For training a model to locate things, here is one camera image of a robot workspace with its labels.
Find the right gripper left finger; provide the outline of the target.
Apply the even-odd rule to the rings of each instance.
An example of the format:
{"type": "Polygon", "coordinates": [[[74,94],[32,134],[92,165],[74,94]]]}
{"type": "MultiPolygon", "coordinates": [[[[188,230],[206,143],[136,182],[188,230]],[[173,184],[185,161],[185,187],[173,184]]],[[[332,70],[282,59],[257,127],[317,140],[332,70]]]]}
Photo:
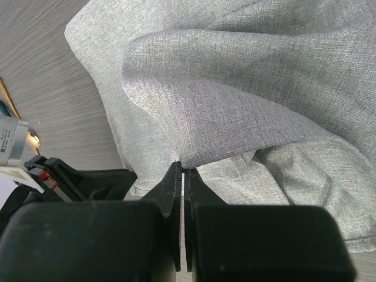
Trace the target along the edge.
{"type": "Polygon", "coordinates": [[[175,281],[182,168],[139,200],[28,203],[1,237],[2,281],[175,281]]]}

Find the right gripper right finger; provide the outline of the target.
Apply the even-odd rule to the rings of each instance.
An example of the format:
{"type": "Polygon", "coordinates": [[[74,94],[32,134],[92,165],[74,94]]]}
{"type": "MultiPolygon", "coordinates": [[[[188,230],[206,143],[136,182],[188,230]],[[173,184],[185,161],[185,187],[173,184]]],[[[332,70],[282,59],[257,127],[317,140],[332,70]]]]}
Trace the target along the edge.
{"type": "Polygon", "coordinates": [[[335,220],[317,206],[227,204],[184,171],[187,269],[194,281],[354,281],[335,220]]]}

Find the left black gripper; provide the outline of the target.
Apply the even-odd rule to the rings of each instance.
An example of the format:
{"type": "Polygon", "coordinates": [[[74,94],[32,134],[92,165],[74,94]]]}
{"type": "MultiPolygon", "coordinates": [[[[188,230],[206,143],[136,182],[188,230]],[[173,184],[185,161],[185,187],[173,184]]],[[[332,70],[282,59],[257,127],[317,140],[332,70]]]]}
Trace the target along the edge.
{"type": "Polygon", "coordinates": [[[16,184],[1,207],[1,232],[29,203],[123,200],[137,179],[136,173],[126,169],[76,170],[60,159],[43,156],[34,157],[25,167],[1,166],[1,177],[16,184]]]}

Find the grey cloth napkin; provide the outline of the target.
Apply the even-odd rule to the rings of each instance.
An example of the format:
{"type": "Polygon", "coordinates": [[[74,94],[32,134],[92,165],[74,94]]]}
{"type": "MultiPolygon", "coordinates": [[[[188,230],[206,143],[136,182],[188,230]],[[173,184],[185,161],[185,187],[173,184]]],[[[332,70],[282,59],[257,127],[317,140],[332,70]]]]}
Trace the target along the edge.
{"type": "Polygon", "coordinates": [[[65,38],[132,194],[180,161],[229,204],[321,206],[375,249],[374,1],[90,1],[65,38]]]}

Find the green handled gold utensil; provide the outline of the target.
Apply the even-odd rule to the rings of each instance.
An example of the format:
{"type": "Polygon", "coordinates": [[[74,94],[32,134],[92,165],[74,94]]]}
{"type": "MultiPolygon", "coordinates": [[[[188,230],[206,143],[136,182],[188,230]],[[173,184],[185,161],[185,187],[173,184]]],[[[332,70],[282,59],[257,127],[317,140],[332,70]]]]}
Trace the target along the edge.
{"type": "Polygon", "coordinates": [[[9,107],[1,100],[0,101],[0,112],[2,116],[7,116],[7,117],[15,117],[13,113],[11,113],[11,110],[9,107]]]}

